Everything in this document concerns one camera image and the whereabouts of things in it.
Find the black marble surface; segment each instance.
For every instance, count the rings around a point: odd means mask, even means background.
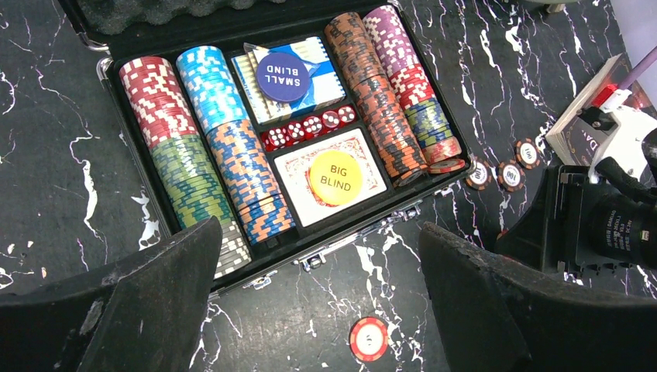
[[[546,16],[526,2],[402,1],[435,64],[461,130],[490,164],[543,136],[604,61],[624,51],[608,0]],[[83,48],[56,2],[0,4],[0,294],[111,263],[159,241],[149,196],[95,74],[102,54]],[[491,247],[526,212],[526,188],[450,185],[418,219],[356,241],[306,274],[292,265],[260,291],[235,290],[208,306],[192,370],[446,370],[419,269],[416,242],[433,221]],[[641,268],[581,283],[655,297]],[[349,328],[361,316],[388,324],[381,360],[359,363]]]

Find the yellow big blind button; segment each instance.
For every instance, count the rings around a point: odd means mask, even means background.
[[[308,178],[315,195],[330,205],[349,203],[363,186],[363,173],[356,159],[338,150],[317,156],[310,166]]]

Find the white plastic part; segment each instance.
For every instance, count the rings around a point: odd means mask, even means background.
[[[617,110],[623,105],[623,102],[625,102],[631,94],[632,91],[629,91],[628,89],[616,89],[616,91],[614,91],[614,93],[612,93],[609,98],[607,98],[607,100],[600,106],[600,110],[605,114]]]
[[[645,166],[648,165],[643,156],[641,144],[643,139],[657,128],[657,120],[641,110],[627,106],[621,106],[614,110],[611,118],[618,124],[618,127],[602,142],[593,156],[589,168],[589,180],[594,184],[600,182],[595,167],[602,159],[613,157],[625,173],[637,180],[641,177]]]

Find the book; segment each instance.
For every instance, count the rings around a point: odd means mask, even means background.
[[[595,129],[580,119],[577,113],[590,107],[604,87],[620,83],[630,69],[631,63],[626,53],[609,58],[545,135],[545,140],[565,165],[591,165],[598,146],[615,130],[615,127],[607,131]],[[631,85],[630,90],[632,95],[623,105],[640,109],[657,119],[657,110],[638,81]]]

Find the cable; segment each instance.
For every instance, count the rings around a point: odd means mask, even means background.
[[[657,46],[655,46],[655,49],[653,49],[648,55],[643,57],[641,62],[639,62],[635,68],[633,68],[628,76],[621,81],[621,83],[618,85],[618,89],[628,89],[630,88],[630,85],[634,83],[641,74],[643,74],[646,70],[648,70],[648,67],[650,67],[655,61],[657,60]]]

